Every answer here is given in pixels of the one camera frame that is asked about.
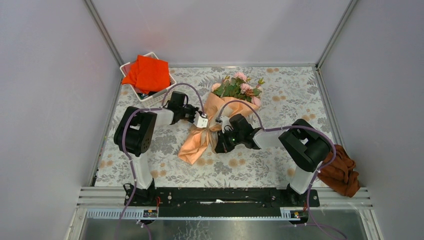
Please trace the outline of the beige kraft wrapping paper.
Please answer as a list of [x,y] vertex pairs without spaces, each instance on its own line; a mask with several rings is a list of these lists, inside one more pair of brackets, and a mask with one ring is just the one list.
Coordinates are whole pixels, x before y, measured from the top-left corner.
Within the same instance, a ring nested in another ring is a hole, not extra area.
[[259,97],[254,97],[252,100],[253,102],[234,97],[219,97],[211,92],[204,103],[208,125],[205,128],[196,126],[190,128],[189,134],[177,154],[178,158],[191,165],[194,164],[209,146],[215,147],[217,145],[216,132],[220,131],[222,126],[216,122],[216,118],[222,107],[229,103],[224,108],[222,116],[232,117],[241,114],[247,117],[254,111],[258,111],[261,106]]

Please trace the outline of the tan ribbon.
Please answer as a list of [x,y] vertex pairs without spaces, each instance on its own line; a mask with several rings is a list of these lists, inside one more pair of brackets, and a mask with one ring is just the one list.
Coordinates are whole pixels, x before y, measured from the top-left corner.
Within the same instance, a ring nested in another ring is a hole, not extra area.
[[208,127],[203,129],[202,136],[215,141],[219,131],[221,131],[221,125],[215,121],[210,121]]

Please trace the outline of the pink fake flower bouquet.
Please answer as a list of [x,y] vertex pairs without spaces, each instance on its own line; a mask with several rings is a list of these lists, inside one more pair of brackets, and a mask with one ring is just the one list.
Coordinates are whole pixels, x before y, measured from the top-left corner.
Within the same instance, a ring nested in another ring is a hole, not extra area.
[[231,97],[242,101],[247,101],[257,107],[261,106],[261,96],[264,92],[262,85],[264,78],[258,79],[253,86],[252,79],[242,72],[236,72],[233,76],[225,76],[220,82],[211,87],[211,92],[216,96]]

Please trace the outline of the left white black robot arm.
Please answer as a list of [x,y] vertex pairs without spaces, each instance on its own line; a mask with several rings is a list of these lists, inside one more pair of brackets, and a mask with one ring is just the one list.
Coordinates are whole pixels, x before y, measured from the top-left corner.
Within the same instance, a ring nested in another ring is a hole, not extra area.
[[175,91],[162,107],[127,107],[115,130],[113,141],[128,157],[133,174],[134,183],[129,184],[128,190],[144,206],[155,200],[154,177],[144,154],[150,148],[156,129],[179,121],[194,125],[199,123],[201,127],[205,127],[207,123],[204,109],[189,104],[185,93]]

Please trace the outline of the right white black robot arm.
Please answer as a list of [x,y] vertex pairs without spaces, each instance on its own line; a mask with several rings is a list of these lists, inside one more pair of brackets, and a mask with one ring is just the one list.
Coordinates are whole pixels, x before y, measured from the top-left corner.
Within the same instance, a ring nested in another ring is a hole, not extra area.
[[304,119],[298,119],[289,126],[270,129],[252,127],[241,114],[220,116],[216,122],[221,125],[214,149],[218,154],[229,153],[238,145],[254,150],[283,147],[287,151],[296,164],[294,177],[288,185],[290,189],[286,193],[287,201],[293,206],[299,206],[307,199],[306,192],[315,174],[329,153],[336,150],[325,134]]

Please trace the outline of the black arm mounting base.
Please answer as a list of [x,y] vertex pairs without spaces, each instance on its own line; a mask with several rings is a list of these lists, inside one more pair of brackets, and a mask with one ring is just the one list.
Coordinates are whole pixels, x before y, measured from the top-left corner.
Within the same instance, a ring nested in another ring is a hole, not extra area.
[[123,185],[126,204],[150,207],[161,218],[302,218],[308,207],[320,206],[316,190],[298,194],[274,187],[154,187]]

